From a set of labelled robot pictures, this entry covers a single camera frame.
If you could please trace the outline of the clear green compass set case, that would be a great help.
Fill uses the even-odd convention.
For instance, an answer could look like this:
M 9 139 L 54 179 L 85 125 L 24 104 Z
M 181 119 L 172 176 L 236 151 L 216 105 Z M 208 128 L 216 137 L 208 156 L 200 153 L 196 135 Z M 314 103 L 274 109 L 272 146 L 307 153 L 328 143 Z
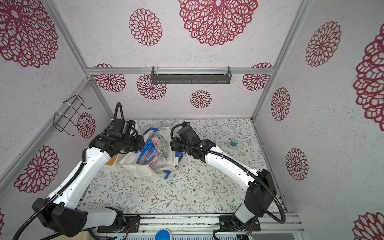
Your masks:
M 167 145 L 166 145 L 166 143 L 160 141 L 160 142 L 158 143 L 158 149 L 159 149 L 159 152 L 160 152 L 161 155 L 162 155 L 162 158 L 163 158 L 164 160 L 166 160 L 166 159 L 168 158 L 168 156 L 169 156 L 169 153 L 168 153 L 168 149 L 167 149 Z

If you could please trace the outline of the white canvas bag blue handles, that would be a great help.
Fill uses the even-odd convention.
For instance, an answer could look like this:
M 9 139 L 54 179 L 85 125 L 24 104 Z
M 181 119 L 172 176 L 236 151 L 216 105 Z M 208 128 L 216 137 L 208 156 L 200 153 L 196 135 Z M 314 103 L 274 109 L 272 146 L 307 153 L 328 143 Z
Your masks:
M 142 150 L 127 154 L 119 154 L 117 158 L 118 163 L 136 178 L 159 176 L 165 180 L 171 179 L 172 172 L 177 169 L 179 163 L 184 157 L 184 154 L 172 151 L 170 146 L 170 133 L 170 128 L 149 128 L 144 132 L 145 144 L 147 139 L 151 139 L 153 136 L 159 136 L 163 138 L 169 153 L 169 156 L 166 160 L 162 158 L 159 149 L 156 147 L 158 154 L 149 165 L 136 164 L 136 161 L 138 160 Z

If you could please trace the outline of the pink clear stationery case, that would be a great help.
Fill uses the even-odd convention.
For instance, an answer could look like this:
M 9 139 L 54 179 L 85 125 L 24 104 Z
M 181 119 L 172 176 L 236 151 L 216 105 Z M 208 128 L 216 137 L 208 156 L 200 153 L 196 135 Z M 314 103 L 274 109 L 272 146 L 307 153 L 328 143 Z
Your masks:
M 165 142 L 163 140 L 162 137 L 159 137 L 159 136 L 153 136 L 151 138 L 151 142 L 153 143 L 154 146 L 156 146 L 157 148 L 161 148 Z

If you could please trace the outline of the blue stationery case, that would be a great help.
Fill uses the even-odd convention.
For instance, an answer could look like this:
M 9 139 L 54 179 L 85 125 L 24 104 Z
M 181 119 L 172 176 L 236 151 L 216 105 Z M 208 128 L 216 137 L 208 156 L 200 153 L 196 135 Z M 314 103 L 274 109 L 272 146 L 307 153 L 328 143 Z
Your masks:
M 136 161 L 139 165 L 149 165 L 158 154 L 156 146 L 152 143 L 151 139 L 147 139 L 145 147 L 142 149 L 141 154 Z

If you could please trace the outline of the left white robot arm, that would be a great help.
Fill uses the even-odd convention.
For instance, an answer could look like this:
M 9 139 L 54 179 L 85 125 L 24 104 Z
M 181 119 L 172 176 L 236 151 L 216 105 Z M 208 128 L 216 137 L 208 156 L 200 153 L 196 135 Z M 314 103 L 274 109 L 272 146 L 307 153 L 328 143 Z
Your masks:
M 111 158 L 144 148 L 144 137 L 138 134 L 135 125 L 133 120 L 114 118 L 106 130 L 82 151 L 80 162 L 64 182 L 47 198 L 38 198 L 34 202 L 34 213 L 20 226 L 13 238 L 19 239 L 36 218 L 44 227 L 55 231 L 56 236 L 69 238 L 101 226 L 122 231 L 126 226 L 123 211 L 112 207 L 82 211 L 78 205 L 96 174 Z

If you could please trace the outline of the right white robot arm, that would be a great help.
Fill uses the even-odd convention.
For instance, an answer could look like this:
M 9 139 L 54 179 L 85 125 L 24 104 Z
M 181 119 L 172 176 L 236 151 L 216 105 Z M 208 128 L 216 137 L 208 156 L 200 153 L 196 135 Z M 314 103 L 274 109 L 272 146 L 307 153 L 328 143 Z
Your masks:
M 268 215 L 279 224 L 286 223 L 284 208 L 277 197 L 272 175 L 266 169 L 255 170 L 230 157 L 216 143 L 201 139 L 188 122 L 171 129 L 171 148 L 220 170 L 244 191 L 243 203 L 233 214 L 234 225 L 249 224 L 253 218 Z

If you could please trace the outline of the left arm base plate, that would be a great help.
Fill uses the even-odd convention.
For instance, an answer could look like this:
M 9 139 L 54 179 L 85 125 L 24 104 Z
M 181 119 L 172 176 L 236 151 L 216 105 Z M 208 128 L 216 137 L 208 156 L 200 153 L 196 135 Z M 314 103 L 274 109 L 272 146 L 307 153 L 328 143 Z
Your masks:
M 120 234 L 120 233 L 137 233 L 139 231 L 141 216 L 124 216 L 123 225 L 119 227 L 101 226 L 98 227 L 97 233 L 100 234 Z

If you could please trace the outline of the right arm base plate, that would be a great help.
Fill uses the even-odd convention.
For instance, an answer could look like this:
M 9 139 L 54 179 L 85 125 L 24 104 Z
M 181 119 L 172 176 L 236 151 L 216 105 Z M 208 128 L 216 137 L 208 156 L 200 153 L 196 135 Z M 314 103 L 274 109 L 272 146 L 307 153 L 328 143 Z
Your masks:
M 235 231 L 242 232 L 259 232 L 261 230 L 257 217 L 251 218 L 248 224 L 245 225 L 245 223 L 241 222 L 234 215 L 221 215 L 219 216 L 219 225 L 221 230 L 234 229 Z

